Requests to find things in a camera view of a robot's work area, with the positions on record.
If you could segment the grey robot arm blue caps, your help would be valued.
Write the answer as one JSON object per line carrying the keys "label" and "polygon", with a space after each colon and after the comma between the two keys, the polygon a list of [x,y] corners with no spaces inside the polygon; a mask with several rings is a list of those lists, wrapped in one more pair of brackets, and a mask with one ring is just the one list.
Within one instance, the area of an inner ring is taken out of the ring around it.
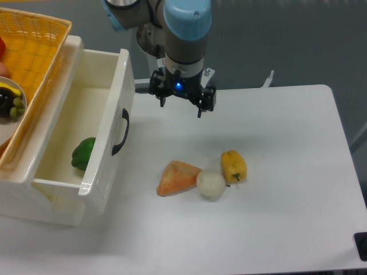
{"label": "grey robot arm blue caps", "polygon": [[153,70],[149,94],[160,105],[169,96],[189,100],[198,117],[212,111],[216,87],[202,83],[208,33],[212,23],[210,1],[102,1],[116,31],[137,28],[140,48],[163,65]]}

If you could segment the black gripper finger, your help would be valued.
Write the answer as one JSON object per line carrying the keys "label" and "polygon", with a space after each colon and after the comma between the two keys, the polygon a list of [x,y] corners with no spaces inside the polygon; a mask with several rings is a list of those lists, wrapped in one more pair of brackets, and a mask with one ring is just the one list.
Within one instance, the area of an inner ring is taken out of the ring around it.
{"label": "black gripper finger", "polygon": [[213,111],[216,105],[216,87],[206,86],[201,87],[200,96],[198,98],[198,114],[197,117],[200,118],[203,112]]}
{"label": "black gripper finger", "polygon": [[166,102],[165,78],[160,71],[153,71],[149,82],[149,94],[155,96],[160,103],[160,107],[164,107]]}

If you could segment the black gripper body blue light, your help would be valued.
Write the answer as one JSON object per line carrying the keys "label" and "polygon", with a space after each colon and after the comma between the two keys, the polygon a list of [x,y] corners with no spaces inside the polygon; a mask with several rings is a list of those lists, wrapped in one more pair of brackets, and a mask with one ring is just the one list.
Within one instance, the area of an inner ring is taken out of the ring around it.
{"label": "black gripper body blue light", "polygon": [[176,96],[189,100],[192,104],[198,104],[201,90],[202,71],[192,77],[184,77],[183,71],[176,70],[171,73],[168,69],[158,69],[165,78],[166,96]]}

